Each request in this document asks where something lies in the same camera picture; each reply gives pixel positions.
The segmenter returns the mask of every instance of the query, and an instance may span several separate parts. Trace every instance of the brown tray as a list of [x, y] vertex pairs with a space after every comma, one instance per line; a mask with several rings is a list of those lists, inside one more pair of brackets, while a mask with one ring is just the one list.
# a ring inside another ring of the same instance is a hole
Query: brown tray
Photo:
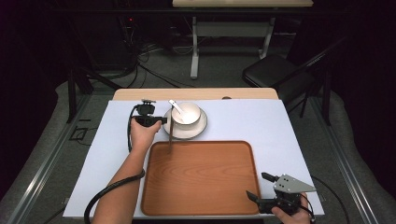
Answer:
[[157, 142], [151, 147], [141, 209], [147, 216], [258, 214], [251, 146], [244, 141]]

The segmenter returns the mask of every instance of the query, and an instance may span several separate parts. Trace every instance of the dark background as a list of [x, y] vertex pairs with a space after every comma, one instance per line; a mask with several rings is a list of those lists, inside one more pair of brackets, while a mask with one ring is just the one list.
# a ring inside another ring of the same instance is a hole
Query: dark background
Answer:
[[[142, 4], [132, 2], [134, 7]], [[148, 2], [152, 6], [170, 6], [170, 1]], [[332, 70], [332, 89], [345, 102], [359, 153], [378, 182], [395, 197], [392, 178], [396, 176], [393, 32], [396, 8], [387, 1], [314, 2], [316, 8], [350, 9], [350, 17], [303, 19], [288, 58], [300, 63], [336, 37], [350, 36], [345, 52]], [[115, 6], [111, 0], [58, 3], [60, 7], [71, 8]], [[57, 101], [55, 88], [66, 81], [70, 67], [124, 70], [131, 66], [134, 52], [123, 42], [117, 17], [76, 16], [71, 25], [70, 21], [45, 10], [43, 1], [0, 4], [0, 197], [3, 197], [49, 121]], [[157, 31], [161, 35], [156, 36], [161, 38], [154, 40], [164, 46], [171, 43], [168, 26], [177, 26], [177, 19], [140, 20], [147, 35]]]

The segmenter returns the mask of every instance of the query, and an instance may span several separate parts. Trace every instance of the chair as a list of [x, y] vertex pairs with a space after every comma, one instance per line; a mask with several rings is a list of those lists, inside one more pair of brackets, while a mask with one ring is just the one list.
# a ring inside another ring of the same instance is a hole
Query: chair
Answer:
[[345, 41], [345, 37], [340, 38], [299, 66], [281, 56], [269, 55], [244, 69], [242, 78], [251, 87], [274, 88], [285, 105], [305, 93], [304, 99], [288, 111], [289, 113], [298, 105], [303, 104], [300, 113], [302, 118], [308, 97], [318, 93], [323, 85], [322, 80], [326, 80], [325, 76], [334, 61], [336, 52]]

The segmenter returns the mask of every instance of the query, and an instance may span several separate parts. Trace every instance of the floor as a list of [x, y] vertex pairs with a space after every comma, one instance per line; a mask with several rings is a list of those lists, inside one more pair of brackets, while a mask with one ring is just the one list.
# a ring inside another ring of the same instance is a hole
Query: floor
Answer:
[[[137, 73], [134, 71], [124, 77], [103, 75], [130, 88], [174, 88], [168, 82], [182, 88], [247, 88], [241, 79], [241, 71], [258, 60], [257, 46], [244, 46], [244, 43], [251, 43], [245, 39], [228, 39], [227, 48], [222, 46], [219, 50], [218, 43], [223, 45], [223, 39], [206, 41], [200, 50], [196, 80], [190, 79], [191, 55], [180, 53], [184, 48], [178, 49], [178, 53], [155, 49], [141, 55], [142, 65], [155, 75], [142, 67]], [[274, 36], [271, 53], [286, 55], [285, 46], [289, 45], [289, 38]], [[20, 176], [0, 203], [0, 223], [46, 223], [49, 219], [50, 223], [83, 223], [82, 220], [62, 218], [62, 209], [76, 183], [106, 104], [114, 94], [96, 80], [92, 80], [92, 85], [95, 88], [92, 95], [78, 94], [78, 114], [71, 123], [66, 123], [67, 83], [58, 87], [59, 100], [52, 119]], [[396, 220], [396, 204], [361, 160], [353, 144], [342, 99], [332, 93], [332, 126], [326, 125], [321, 118], [320, 102], [320, 96], [312, 97], [302, 119], [298, 117], [298, 108], [290, 113], [290, 122], [325, 209], [326, 215], [318, 217], [318, 223], [347, 223], [347, 219], [349, 223], [392, 223]], [[81, 140], [73, 140], [80, 136], [79, 128], [87, 129], [87, 134]], [[270, 224], [278, 222], [276, 219], [265, 220]], [[254, 220], [246, 220], [246, 223], [254, 223]]]

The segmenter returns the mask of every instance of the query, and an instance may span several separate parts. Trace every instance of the table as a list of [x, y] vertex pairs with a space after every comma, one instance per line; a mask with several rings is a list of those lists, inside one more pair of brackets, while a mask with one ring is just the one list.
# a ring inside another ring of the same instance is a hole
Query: table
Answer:
[[[312, 0], [174, 0], [174, 7], [312, 7]], [[199, 50], [197, 36], [252, 36], [264, 37], [260, 59], [267, 55], [274, 30], [275, 18], [267, 21], [224, 22], [198, 21], [192, 18], [191, 78], [198, 78]]]
[[[307, 184], [313, 185], [302, 152], [292, 130], [283, 103], [278, 100], [275, 90], [267, 88], [207, 88], [207, 89], [151, 89], [118, 90], [109, 102], [92, 146], [81, 170], [78, 182], [65, 209], [64, 217], [83, 217], [83, 212], [91, 197], [101, 190], [117, 172], [128, 154], [126, 146], [126, 123], [130, 109], [141, 104], [141, 99], [156, 100], [154, 115], [162, 115], [169, 109], [167, 100], [191, 101], [200, 106], [208, 116], [208, 124], [195, 141], [244, 140], [252, 146], [258, 176], [261, 172], [272, 175], [288, 174]], [[154, 143], [167, 141], [168, 134], [160, 129]], [[262, 198], [274, 198], [274, 183], [259, 178]], [[142, 211], [142, 191], [139, 192], [138, 206], [134, 218], [174, 219], [174, 218], [265, 218], [271, 215], [248, 216], [186, 216], [148, 217]], [[324, 215], [323, 208], [315, 192], [308, 197], [317, 215]]]

